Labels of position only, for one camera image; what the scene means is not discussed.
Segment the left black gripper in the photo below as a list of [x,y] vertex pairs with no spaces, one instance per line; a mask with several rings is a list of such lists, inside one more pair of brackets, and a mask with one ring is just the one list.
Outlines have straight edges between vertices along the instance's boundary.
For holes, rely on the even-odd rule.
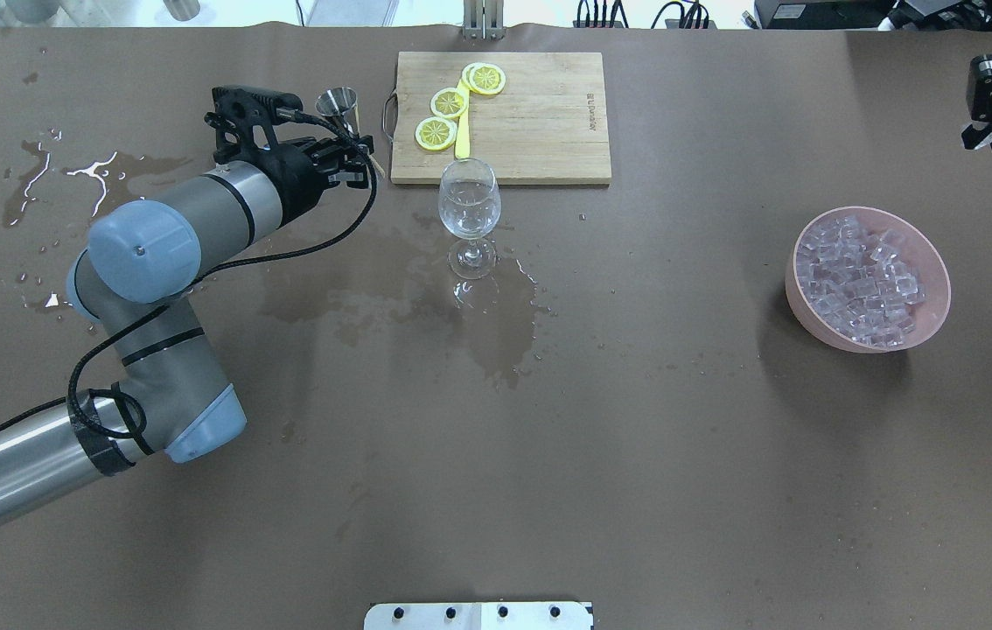
[[[205,124],[216,131],[213,161],[244,161],[268,177],[280,202],[283,227],[312,210],[325,188],[367,188],[367,167],[374,166],[371,136],[301,138],[280,143],[275,127],[285,124],[280,110],[300,111],[300,97],[277,89],[219,85],[212,89],[213,111]],[[344,166],[348,163],[364,166]],[[321,175],[315,166],[321,168]]]

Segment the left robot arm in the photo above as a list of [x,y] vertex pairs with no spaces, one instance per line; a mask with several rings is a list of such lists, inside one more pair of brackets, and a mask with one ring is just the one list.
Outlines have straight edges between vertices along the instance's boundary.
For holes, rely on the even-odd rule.
[[239,436],[247,416],[187,292],[251,266],[243,251],[324,192],[377,193],[353,89],[328,89],[311,112],[275,89],[220,85],[212,98],[213,168],[89,229],[66,296],[107,338],[76,362],[64,395],[1,423],[0,525],[147,456],[185,463]]

